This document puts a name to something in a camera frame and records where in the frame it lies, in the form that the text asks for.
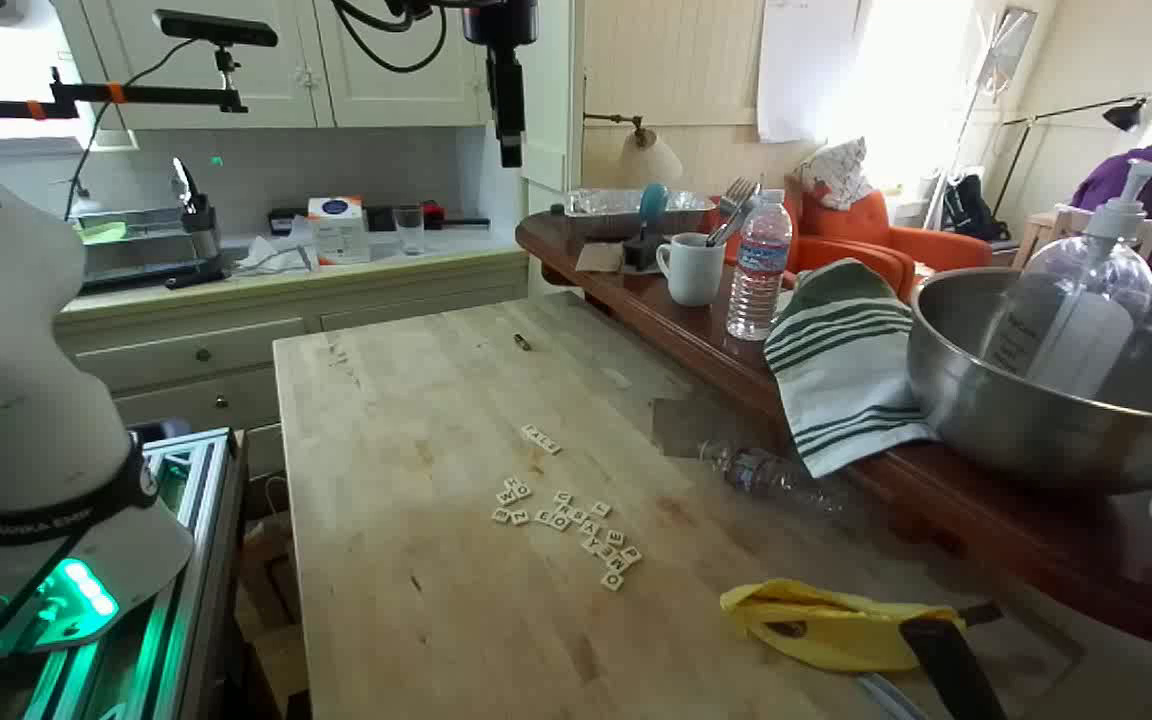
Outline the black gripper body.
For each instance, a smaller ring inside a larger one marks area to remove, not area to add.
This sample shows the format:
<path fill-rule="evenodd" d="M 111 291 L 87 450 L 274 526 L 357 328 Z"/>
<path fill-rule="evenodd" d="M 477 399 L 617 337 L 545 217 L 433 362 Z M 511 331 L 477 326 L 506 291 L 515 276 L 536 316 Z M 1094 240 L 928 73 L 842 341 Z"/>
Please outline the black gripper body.
<path fill-rule="evenodd" d="M 523 66 L 515 53 L 536 41 L 536 0 L 477 0 L 464 37 L 484 50 L 488 101 L 499 166 L 523 159 Z"/>

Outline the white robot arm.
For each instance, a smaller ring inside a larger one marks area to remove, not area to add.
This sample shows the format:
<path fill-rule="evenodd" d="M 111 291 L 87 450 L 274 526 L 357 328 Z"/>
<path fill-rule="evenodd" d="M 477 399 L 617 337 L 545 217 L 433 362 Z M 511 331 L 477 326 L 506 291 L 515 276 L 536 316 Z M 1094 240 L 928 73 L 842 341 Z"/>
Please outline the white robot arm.
<path fill-rule="evenodd" d="M 0 186 L 0 633 L 103 636 L 193 562 L 111 394 L 57 341 L 84 240 Z"/>

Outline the green lit robot base rail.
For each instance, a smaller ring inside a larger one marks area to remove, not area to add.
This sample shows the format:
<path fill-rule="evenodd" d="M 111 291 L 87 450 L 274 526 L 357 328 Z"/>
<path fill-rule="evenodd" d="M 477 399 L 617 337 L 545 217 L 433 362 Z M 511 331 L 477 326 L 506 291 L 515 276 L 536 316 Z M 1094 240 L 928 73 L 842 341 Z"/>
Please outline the green lit robot base rail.
<path fill-rule="evenodd" d="M 188 562 L 141 597 L 92 562 L 87 532 L 0 629 L 0 720 L 210 720 L 226 703 L 240 547 L 240 439 L 164 436 L 143 469 L 188 538 Z"/>

